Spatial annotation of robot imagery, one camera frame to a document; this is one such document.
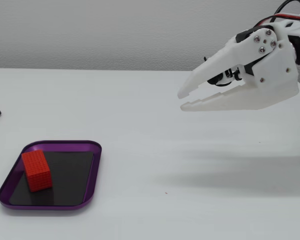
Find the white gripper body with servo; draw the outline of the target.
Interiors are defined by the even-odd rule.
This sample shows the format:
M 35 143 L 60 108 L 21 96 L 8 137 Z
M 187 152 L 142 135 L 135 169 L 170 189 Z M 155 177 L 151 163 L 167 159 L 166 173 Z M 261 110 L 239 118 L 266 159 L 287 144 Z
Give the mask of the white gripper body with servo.
M 296 47 L 280 23 L 256 26 L 239 34 L 249 60 L 240 66 L 246 95 L 297 95 Z

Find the white moving gripper finger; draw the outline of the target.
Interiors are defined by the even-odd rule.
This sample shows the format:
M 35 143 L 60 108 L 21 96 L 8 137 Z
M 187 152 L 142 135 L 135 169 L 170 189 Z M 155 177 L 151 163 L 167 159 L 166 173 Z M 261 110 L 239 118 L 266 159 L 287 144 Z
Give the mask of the white moving gripper finger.
M 177 93 L 178 98 L 187 97 L 199 85 L 230 68 L 245 66 L 271 53 L 274 50 L 271 42 L 276 40 L 274 28 L 269 25 L 260 26 L 240 42 L 235 37 L 231 38 L 222 49 L 190 73 Z

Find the white fixed gripper finger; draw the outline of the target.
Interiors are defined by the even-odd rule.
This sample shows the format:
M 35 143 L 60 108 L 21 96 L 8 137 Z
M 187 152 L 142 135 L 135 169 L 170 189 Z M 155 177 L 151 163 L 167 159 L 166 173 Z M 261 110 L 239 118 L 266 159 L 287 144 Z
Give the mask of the white fixed gripper finger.
M 252 88 L 245 84 L 204 99 L 186 102 L 180 106 L 180 109 L 184 112 L 261 110 L 297 94 L 297 84 L 269 88 Z

